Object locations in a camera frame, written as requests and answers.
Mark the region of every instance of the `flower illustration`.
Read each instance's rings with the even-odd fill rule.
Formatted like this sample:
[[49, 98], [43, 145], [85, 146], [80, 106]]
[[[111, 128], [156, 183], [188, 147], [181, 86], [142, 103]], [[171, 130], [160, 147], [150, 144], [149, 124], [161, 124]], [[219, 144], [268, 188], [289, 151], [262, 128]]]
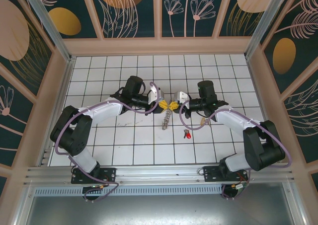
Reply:
[[172, 23], [171, 23], [171, 16], [174, 14], [179, 14], [183, 12], [182, 5], [180, 3], [180, 0], [172, 0], [171, 2], [169, 0], [164, 1], [165, 9], [168, 12], [169, 20], [170, 20], [170, 29], [172, 33], [172, 37], [174, 37], [173, 29], [172, 29]]
[[198, 0], [191, 1], [191, 11], [194, 19], [193, 37], [195, 37], [195, 25], [197, 20], [209, 19], [215, 17], [213, 0], [201, 0], [198, 5]]
[[14, 90], [8, 87], [7, 92], [3, 85], [0, 86], [0, 115], [7, 116], [13, 101]]

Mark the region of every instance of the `white tile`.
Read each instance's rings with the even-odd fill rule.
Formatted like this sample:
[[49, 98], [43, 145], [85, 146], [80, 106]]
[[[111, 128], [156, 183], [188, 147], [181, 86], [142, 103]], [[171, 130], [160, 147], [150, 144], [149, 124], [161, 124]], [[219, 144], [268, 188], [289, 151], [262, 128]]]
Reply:
[[234, 142], [243, 142], [243, 134], [239, 135], [238, 133], [236, 133], [235, 131], [231, 130], [232, 133], [232, 138]]
[[170, 67], [171, 79], [186, 79], [185, 67]]
[[232, 65], [229, 55], [215, 55], [217, 66]]
[[88, 136], [88, 141], [87, 145], [88, 146], [93, 146], [95, 142], [95, 134], [96, 134], [96, 127], [92, 127], [89, 131], [89, 136]]
[[82, 107], [93, 106], [100, 103], [100, 95], [85, 95]]
[[231, 107], [243, 107], [239, 92], [224, 92], [224, 101]]
[[250, 78], [250, 73], [247, 66], [233, 66], [235, 77]]
[[105, 69], [89, 69], [87, 81], [103, 81]]
[[154, 80], [154, 83], [159, 87], [164, 93], [171, 93], [170, 90], [170, 80]]
[[248, 118], [252, 118], [261, 122], [264, 121], [260, 107], [246, 107], [245, 112]]
[[169, 55], [170, 66], [184, 66], [183, 55]]
[[102, 166], [112, 165], [113, 150], [113, 146], [94, 147], [93, 158], [95, 158]]
[[153, 56], [152, 55], [139, 55], [138, 56], [138, 67], [152, 67]]
[[102, 94], [114, 94], [119, 89], [119, 81], [105, 81]]
[[235, 147], [235, 152], [237, 154], [244, 154], [245, 150], [244, 150], [244, 143], [243, 142], [236, 142], [234, 143], [234, 147]]
[[71, 161], [66, 155], [59, 155], [53, 152], [50, 166], [70, 166], [70, 164]]
[[246, 59], [244, 54], [230, 55], [233, 65], [246, 65]]
[[127, 111], [117, 116], [116, 127], [133, 127], [135, 124], [135, 113]]
[[121, 69], [121, 77], [120, 80], [127, 81], [130, 76], [136, 76], [137, 75], [137, 68], [122, 68]]
[[[172, 114], [172, 122], [173, 122], [173, 125], [175, 126], [175, 125], [179, 125], [179, 126], [181, 126], [182, 125], [182, 123], [181, 123], [181, 120], [180, 120], [180, 117], [179, 117], [179, 113], [174, 113], [173, 112], [173, 114]], [[191, 126], [191, 118], [189, 118], [189, 119], [186, 119], [185, 118], [185, 116], [184, 116], [184, 114], [182, 115], [182, 119], [183, 119], [183, 121], [184, 121], [184, 123], [185, 124], [187, 124], [188, 126]]]
[[91, 57], [76, 57], [75, 69], [89, 69]]
[[71, 82], [68, 91], [68, 96], [84, 95], [86, 82]]
[[223, 92], [238, 92], [238, 84], [235, 78], [221, 79], [221, 86]]
[[91, 58], [90, 68], [105, 68], [106, 67], [106, 56], [96, 56]]
[[218, 68], [216, 66], [202, 67], [203, 78], [219, 78]]
[[116, 81], [116, 80], [120, 80], [120, 72], [121, 69], [106, 69], [105, 70], [105, 77], [104, 77], [104, 81]]
[[250, 78], [238, 78], [238, 89], [241, 92], [254, 92], [254, 85]]
[[133, 127], [117, 127], [115, 135], [115, 145], [133, 145], [134, 144], [134, 128]]
[[189, 131], [191, 138], [184, 137], [184, 126], [173, 126], [173, 138], [175, 144], [193, 143], [192, 131]]
[[199, 55], [184, 55], [184, 61], [186, 66], [200, 66]]
[[153, 73], [153, 68], [138, 68], [137, 70], [137, 76], [143, 80], [154, 79]]
[[123, 56], [121, 67], [137, 67], [137, 56]]
[[133, 154], [133, 146], [114, 146], [113, 165], [132, 165]]
[[259, 107], [255, 92], [241, 92], [240, 96], [242, 98], [244, 107]]
[[155, 125], [155, 126], [161, 126], [164, 117], [165, 117], [165, 111], [162, 112], [162, 113], [156, 113], [156, 114], [154, 114], [154, 125]]
[[194, 144], [195, 158], [197, 163], [215, 163], [215, 153], [213, 143]]
[[154, 67], [169, 66], [168, 55], [154, 55]]
[[155, 145], [155, 164], [174, 164], [173, 145]]
[[153, 126], [154, 125], [154, 116], [153, 114], [145, 115], [136, 113], [135, 126]]
[[154, 79], [170, 79], [169, 67], [154, 68]]
[[172, 126], [168, 126], [167, 129], [162, 130], [162, 127], [155, 127], [155, 144], [172, 144], [173, 133]]
[[200, 130], [192, 132], [194, 143], [211, 143], [213, 142], [212, 139], [212, 132], [209, 125], [204, 126]]
[[232, 66], [220, 66], [218, 71], [220, 78], [235, 78]]
[[74, 69], [71, 81], [87, 81], [88, 69]]
[[135, 145], [148, 145], [154, 143], [154, 127], [136, 127]]
[[102, 87], [103, 87], [102, 81], [87, 82], [85, 95], [101, 95]]
[[190, 164], [195, 163], [194, 145], [193, 144], [177, 144], [174, 145], [175, 163]]
[[198, 82], [202, 81], [201, 79], [188, 79], [188, 90], [182, 90], [183, 92], [189, 92], [189, 93], [198, 93]]
[[217, 155], [217, 162], [235, 153], [233, 143], [214, 143], [214, 148]]
[[67, 96], [65, 106], [73, 106], [75, 108], [80, 108], [83, 103], [83, 96]]
[[115, 128], [112, 127], [97, 127], [95, 136], [95, 145], [113, 145], [115, 136]]
[[198, 78], [203, 79], [201, 68], [199, 67], [186, 67], [187, 79]]
[[232, 142], [230, 129], [225, 125], [212, 125], [213, 142]]
[[216, 66], [214, 55], [200, 55], [201, 66]]
[[187, 80], [171, 80], [171, 93], [176, 93], [179, 91], [187, 92]]
[[120, 68], [122, 62], [121, 56], [108, 56], [106, 68]]
[[134, 164], [154, 164], [154, 145], [135, 146]]

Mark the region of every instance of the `wire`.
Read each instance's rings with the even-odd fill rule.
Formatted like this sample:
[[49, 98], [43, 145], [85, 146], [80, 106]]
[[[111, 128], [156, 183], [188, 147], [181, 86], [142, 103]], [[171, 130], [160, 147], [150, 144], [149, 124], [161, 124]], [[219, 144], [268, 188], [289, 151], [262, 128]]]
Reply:
[[196, 127], [196, 128], [193, 128], [193, 127], [189, 127], [187, 124], [185, 124], [185, 122], [183, 121], [182, 119], [182, 110], [185, 106], [185, 104], [189, 103], [189, 100], [185, 101], [181, 107], [180, 107], [180, 110], [179, 110], [179, 117], [180, 117], [180, 121], [182, 122], [182, 124], [189, 130], [192, 130], [192, 131], [196, 131], [196, 130], [199, 130], [201, 128], [203, 128], [205, 125], [207, 125], [210, 121], [210, 119], [212, 117], [214, 117], [216, 114], [220, 113], [220, 112], [230, 112], [230, 113], [234, 113], [234, 114], [237, 114], [239, 116], [241, 116], [242, 118], [244, 118], [245, 120], [249, 121], [249, 123], [252, 123], [253, 125], [257, 126], [258, 128], [260, 128], [263, 132], [265, 132], [267, 135], [269, 135], [282, 149], [283, 151], [285, 152], [285, 154], [287, 155], [288, 157], [288, 163], [286, 165], [270, 165], [269, 167], [272, 167], [272, 168], [288, 168], [291, 164], [292, 164], [292, 157], [291, 155], [289, 154], [288, 150], [286, 149], [286, 147], [272, 134], [270, 133], [268, 130], [266, 130], [265, 128], [263, 128], [261, 125], [259, 125], [258, 123], [254, 122], [252, 119], [248, 118], [247, 116], [239, 113], [239, 112], [236, 112], [232, 109], [219, 109], [217, 111], [215, 111], [214, 113], [212, 113], [205, 121], [204, 123], [199, 126], [199, 127]]
[[204, 116], [204, 115], [200, 114], [199, 112], [196, 112], [196, 113], [199, 114], [201, 117], [208, 118], [207, 116]]
[[130, 106], [128, 106], [127, 104], [123, 103], [123, 102], [120, 102], [120, 101], [115, 101], [115, 100], [109, 100], [109, 101], [103, 101], [101, 103], [98, 103], [94, 106], [91, 106], [77, 114], [75, 114], [65, 125], [64, 127], [61, 129], [61, 132], [58, 136], [58, 138], [56, 139], [56, 142], [55, 142], [55, 153], [58, 154], [58, 155], [66, 155], [70, 161], [76, 166], [76, 168], [78, 168], [84, 175], [86, 175], [88, 178], [92, 179], [92, 180], [95, 180], [101, 184], [114, 184], [116, 185], [113, 189], [111, 189], [107, 194], [103, 195], [103, 196], [100, 196], [98, 197], [97, 199], [95, 199], [94, 201], [99, 201], [99, 200], [102, 200], [104, 198], [106, 198], [110, 193], [112, 193], [115, 189], [117, 189], [117, 187], [119, 186], [119, 184], [117, 182], [112, 182], [112, 181], [104, 181], [104, 180], [100, 180], [100, 179], [97, 179], [97, 178], [94, 178], [93, 176], [91, 176], [90, 174], [88, 174], [86, 171], [84, 171], [80, 166], [79, 164], [76, 163], [76, 161], [72, 158], [72, 156], [69, 154], [69, 153], [64, 153], [64, 152], [59, 152], [58, 150], [58, 145], [60, 143], [60, 140], [62, 138], [62, 135], [63, 133], [65, 132], [65, 130], [69, 127], [69, 125], [71, 124], [71, 122], [73, 120], [75, 120], [75, 118], [77, 118], [78, 116], [80, 116], [81, 114], [87, 112], [87, 111], [90, 111], [90, 110], [93, 110], [94, 108], [96, 107], [99, 107], [99, 106], [102, 106], [102, 105], [106, 105], [106, 104], [110, 104], [110, 103], [116, 103], [116, 104], [121, 104], [123, 105], [124, 107], [128, 108], [129, 110], [131, 111], [134, 111], [134, 112], [137, 112], [137, 113], [140, 113], [140, 114], [149, 114], [151, 113], [152, 111], [155, 110], [155, 108], [158, 106], [159, 104], [159, 97], [158, 97], [158, 94], [159, 94], [159, 89], [157, 87], [157, 85], [153, 82], [150, 82], [150, 86], [154, 86], [156, 88], [156, 92], [157, 92], [157, 99], [156, 99], [156, 103], [155, 105], [153, 106], [153, 108], [151, 108], [150, 110], [146, 111], [146, 112], [141, 112], [141, 111], [137, 111], [133, 108], [131, 108]]

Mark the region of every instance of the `black mounting plate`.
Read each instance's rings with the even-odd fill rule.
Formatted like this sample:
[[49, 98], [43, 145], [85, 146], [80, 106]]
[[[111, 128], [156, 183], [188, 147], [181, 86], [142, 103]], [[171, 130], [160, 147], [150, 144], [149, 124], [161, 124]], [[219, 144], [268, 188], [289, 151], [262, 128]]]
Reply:
[[246, 181], [248, 180], [247, 172], [244, 169], [238, 170], [237, 172], [233, 172], [228, 174], [227, 178], [223, 178], [219, 171], [218, 166], [204, 166], [203, 167], [203, 175], [205, 182], [226, 182], [226, 181], [234, 181], [240, 182], [239, 173]]
[[[100, 168], [97, 179], [115, 182], [116, 168]], [[88, 178], [78, 168], [73, 169], [71, 184], [101, 184]]]

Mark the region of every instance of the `white tile floor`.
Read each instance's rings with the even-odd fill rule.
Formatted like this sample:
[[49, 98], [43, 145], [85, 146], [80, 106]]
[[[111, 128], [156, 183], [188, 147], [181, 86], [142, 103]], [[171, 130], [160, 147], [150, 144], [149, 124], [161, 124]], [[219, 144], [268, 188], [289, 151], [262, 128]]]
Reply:
[[[85, 107], [105, 100], [124, 86], [131, 75], [154, 81], [169, 102], [176, 91], [199, 97], [197, 83], [212, 80], [219, 100], [236, 111], [263, 120], [244, 55], [154, 55], [78, 57], [65, 107]], [[148, 165], [212, 163], [243, 151], [242, 138], [229, 128], [211, 121], [211, 127], [191, 132], [183, 138], [185, 127], [173, 114], [168, 128], [161, 129], [163, 114], [148, 116], [126, 112], [93, 125], [87, 147], [101, 165]], [[197, 126], [201, 116], [185, 119]], [[70, 165], [65, 156], [51, 154], [50, 166]]]

